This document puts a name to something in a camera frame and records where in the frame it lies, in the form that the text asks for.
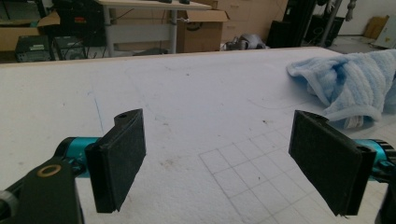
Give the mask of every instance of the wall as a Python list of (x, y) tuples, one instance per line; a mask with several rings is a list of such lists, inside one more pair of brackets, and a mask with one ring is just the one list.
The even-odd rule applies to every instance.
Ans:
[[(338, 10), (338, 17), (345, 17), (349, 0), (344, 0)], [(317, 7), (314, 14), (322, 13), (325, 7)], [(368, 21), (374, 16), (384, 17), (396, 14), (396, 0), (358, 0), (353, 10), (353, 20), (344, 21), (339, 35), (362, 35)]]

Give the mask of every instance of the blue towel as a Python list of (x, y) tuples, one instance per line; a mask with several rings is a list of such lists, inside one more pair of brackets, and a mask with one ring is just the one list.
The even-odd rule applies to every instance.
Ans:
[(329, 120), (380, 120), (384, 108), (396, 112), (396, 49), (312, 58), (287, 70), (308, 81), (308, 91), (327, 106), (324, 116)]

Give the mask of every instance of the light blue cloth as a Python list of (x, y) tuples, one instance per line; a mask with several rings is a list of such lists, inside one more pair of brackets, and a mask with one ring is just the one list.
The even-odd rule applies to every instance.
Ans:
[(327, 106), (324, 116), (329, 120), (380, 120), (384, 108), (396, 112), (396, 49), (312, 58), (287, 70), (308, 81), (308, 91)]

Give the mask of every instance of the white table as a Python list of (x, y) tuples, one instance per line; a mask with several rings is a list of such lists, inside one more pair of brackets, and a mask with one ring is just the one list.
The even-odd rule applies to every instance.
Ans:
[[(119, 213), (86, 223), (374, 223), (386, 185), (369, 183), (357, 217), (334, 217), (288, 155), (295, 109), (324, 106), (285, 66), (319, 48), (0, 64), (0, 189), (68, 136), (102, 136), (143, 108), (148, 155)], [(396, 146), (396, 118), (346, 132)]]
[[(170, 53), (176, 53), (177, 42), (177, 11), (178, 10), (209, 10), (210, 6), (190, 2), (189, 5), (173, 1), (172, 4), (144, 0), (95, 0), (104, 7), (106, 43), (108, 54), (114, 56), (115, 43), (149, 42), (170, 40)], [(111, 24), (109, 10), (111, 8), (134, 8), (170, 10), (171, 22), (151, 25), (114, 25)]]

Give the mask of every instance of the table surface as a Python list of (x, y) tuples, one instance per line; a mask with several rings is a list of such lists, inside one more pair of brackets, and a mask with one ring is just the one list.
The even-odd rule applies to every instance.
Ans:
[(172, 4), (161, 3), (158, 1), (145, 1), (145, 0), (95, 0), (97, 3), (103, 6), (112, 7), (133, 7), (133, 8), (149, 8), (149, 9), (168, 9), (168, 10), (209, 10), (212, 7), (190, 2), (189, 5), (180, 4), (178, 1), (173, 1)]
[[(334, 217), (288, 154), (295, 109), (325, 108), (289, 63), (337, 53), (268, 49), (0, 64), (0, 189), (50, 158), (68, 136), (103, 136), (143, 108), (147, 157), (119, 213), (86, 223), (374, 223), (387, 185), (369, 183), (360, 215)], [(396, 146), (396, 118), (345, 132)]]

